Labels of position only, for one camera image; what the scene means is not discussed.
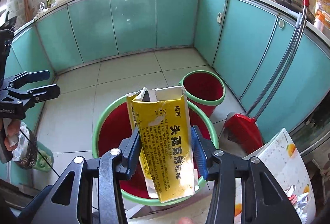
large red bucket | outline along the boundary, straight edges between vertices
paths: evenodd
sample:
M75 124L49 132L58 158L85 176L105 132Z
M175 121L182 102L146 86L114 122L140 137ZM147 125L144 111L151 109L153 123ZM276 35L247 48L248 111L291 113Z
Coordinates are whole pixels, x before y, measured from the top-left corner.
M203 137L211 139L215 147L218 148L217 134L208 117L190 102L188 102L188 107L191 126L197 125ZM126 96L123 96L106 108L98 121L92 139L93 157L98 158L110 149L117 148L121 141L124 138L129 138L131 134ZM201 187L205 181L200 177L198 183ZM166 203L160 203L158 199L151 199L148 196L140 163L138 163L132 179L130 181L120 181L120 187L124 198L144 205L170 205L187 199L187 197L184 197Z
M209 71L194 71L185 75L179 82L184 86L189 101L210 117L216 106L225 98L226 89L223 81Z

red dustpan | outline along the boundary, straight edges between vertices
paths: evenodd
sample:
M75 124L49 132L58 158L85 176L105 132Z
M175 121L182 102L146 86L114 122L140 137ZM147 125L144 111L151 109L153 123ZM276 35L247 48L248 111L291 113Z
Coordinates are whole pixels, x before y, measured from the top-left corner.
M259 149L261 146L263 146L262 136L255 122L257 121L258 117L262 114L264 109L268 106L270 100L273 98L276 91L280 87L285 75L287 74L290 68L293 58L296 55L301 37L303 35L304 28L306 26L308 4L309 4L309 0L304 0L303 13L299 13L290 43L286 49L286 52L282 57L281 62L279 63L278 67L276 68L276 71L274 72L273 76L271 77L271 79L269 80L269 82L267 83L267 85L265 86L265 88L257 98L257 100L254 102L254 104L246 113L246 115L249 115L252 112L252 110L258 105L258 103L262 100L264 95L270 89L271 85L274 83L275 79L277 78L278 74L283 68L282 73L280 74L277 82L275 83L269 96L267 97L267 99L265 100L265 102L263 103L263 105L255 115L255 117L250 118L248 116L237 113L229 113L227 115L227 119L225 121L225 124L223 126L220 135L226 134L230 139L233 139L239 144L241 144L242 148L245 150L247 154L250 154L256 151L257 149Z

finger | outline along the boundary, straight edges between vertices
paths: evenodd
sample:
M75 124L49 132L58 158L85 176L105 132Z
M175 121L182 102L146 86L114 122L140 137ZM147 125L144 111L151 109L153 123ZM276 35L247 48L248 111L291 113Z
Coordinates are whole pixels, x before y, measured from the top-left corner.
M8 136L12 137L19 132L20 129L20 120L13 119L7 127Z
M177 224L194 224L191 218L188 217L182 217L179 219Z
M9 142L9 139L8 138L5 138L4 140L4 144L5 144L5 147L7 148L8 151L13 151L17 148L18 146L18 142L14 145L14 146L10 146L10 142Z

